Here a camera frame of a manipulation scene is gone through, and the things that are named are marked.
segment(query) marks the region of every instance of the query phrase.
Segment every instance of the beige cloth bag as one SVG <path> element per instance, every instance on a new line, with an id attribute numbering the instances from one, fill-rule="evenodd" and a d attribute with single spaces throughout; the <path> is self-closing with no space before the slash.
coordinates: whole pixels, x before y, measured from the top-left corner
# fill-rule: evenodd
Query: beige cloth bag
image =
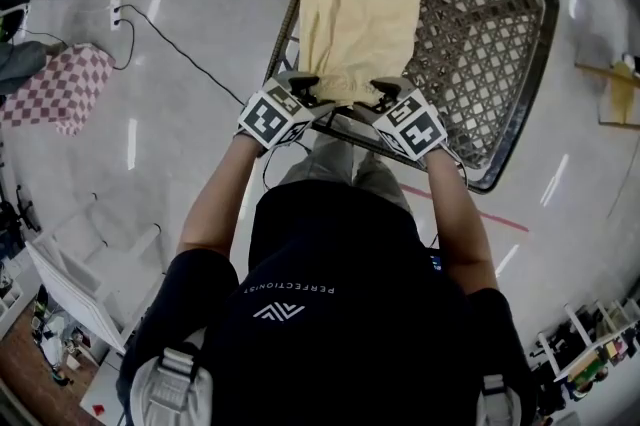
<path id="1" fill-rule="evenodd" d="M 301 0 L 301 71 L 320 76 L 312 93 L 339 105 L 377 104 L 369 81 L 400 76 L 413 54 L 420 0 Z"/>

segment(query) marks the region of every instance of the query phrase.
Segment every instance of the red tape line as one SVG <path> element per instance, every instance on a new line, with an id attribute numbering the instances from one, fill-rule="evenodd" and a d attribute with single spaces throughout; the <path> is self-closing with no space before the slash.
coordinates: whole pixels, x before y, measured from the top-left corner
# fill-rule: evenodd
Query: red tape line
<path id="1" fill-rule="evenodd" d="M 414 195 L 418 195 L 420 197 L 433 200 L 433 195 L 431 195 L 431 193 L 427 193 L 426 191 L 419 190 L 418 188 L 414 188 L 407 184 L 400 184 L 400 188 L 403 191 L 406 191 L 408 193 L 413 193 Z M 529 229 L 527 229 L 524 225 L 520 225 L 519 223 L 512 222 L 511 220 L 507 220 L 506 218 L 501 218 L 500 216 L 483 213 L 482 211 L 480 211 L 480 216 L 482 216 L 483 218 L 486 218 L 487 220 L 498 222 L 498 223 L 501 223 L 502 225 L 506 225 L 507 227 L 511 227 L 512 229 L 521 230 L 522 232 L 529 232 Z"/>

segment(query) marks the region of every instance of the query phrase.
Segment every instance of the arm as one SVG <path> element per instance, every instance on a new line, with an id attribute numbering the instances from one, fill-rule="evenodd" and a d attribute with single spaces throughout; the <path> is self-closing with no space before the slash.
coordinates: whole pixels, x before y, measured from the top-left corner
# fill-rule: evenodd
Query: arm
<path id="1" fill-rule="evenodd" d="M 178 253 L 206 248 L 229 258 L 251 170 L 262 146 L 248 136 L 236 136 L 187 215 Z"/>
<path id="2" fill-rule="evenodd" d="M 440 246 L 447 274 L 466 294 L 498 289 L 487 233 L 455 162 L 444 150 L 426 155 Z"/>

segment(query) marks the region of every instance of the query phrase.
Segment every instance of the metal wire grid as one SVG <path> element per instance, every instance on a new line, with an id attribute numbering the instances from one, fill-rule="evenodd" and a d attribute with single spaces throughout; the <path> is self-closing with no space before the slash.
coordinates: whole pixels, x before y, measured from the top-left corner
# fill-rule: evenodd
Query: metal wire grid
<path id="1" fill-rule="evenodd" d="M 299 0 L 292 0 L 267 76 L 297 67 L 298 7 Z M 436 105 L 451 147 L 470 168 L 489 165 L 525 83 L 531 86 L 527 76 L 540 42 L 545 7 L 544 0 L 421 2 L 414 54 L 404 75 Z M 555 17 L 547 24 L 552 30 Z M 544 68 L 546 55 L 537 60 Z M 534 85 L 537 90 L 539 80 Z M 532 101 L 535 91 L 527 96 Z M 530 104 L 526 106 L 525 112 L 518 112 L 518 130 Z M 517 133 L 510 138 L 515 143 Z M 373 140 L 366 145 L 376 150 Z"/>

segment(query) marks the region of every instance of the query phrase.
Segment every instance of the wooden floor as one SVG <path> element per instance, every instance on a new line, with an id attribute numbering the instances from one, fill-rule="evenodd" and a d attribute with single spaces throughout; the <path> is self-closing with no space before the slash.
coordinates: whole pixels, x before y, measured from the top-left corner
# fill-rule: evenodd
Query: wooden floor
<path id="1" fill-rule="evenodd" d="M 0 341 L 0 377 L 22 404 L 45 426 L 99 425 L 80 408 L 96 369 L 83 363 L 65 371 L 73 385 L 60 387 L 51 378 L 44 356 L 31 337 L 33 306 L 28 306 Z"/>

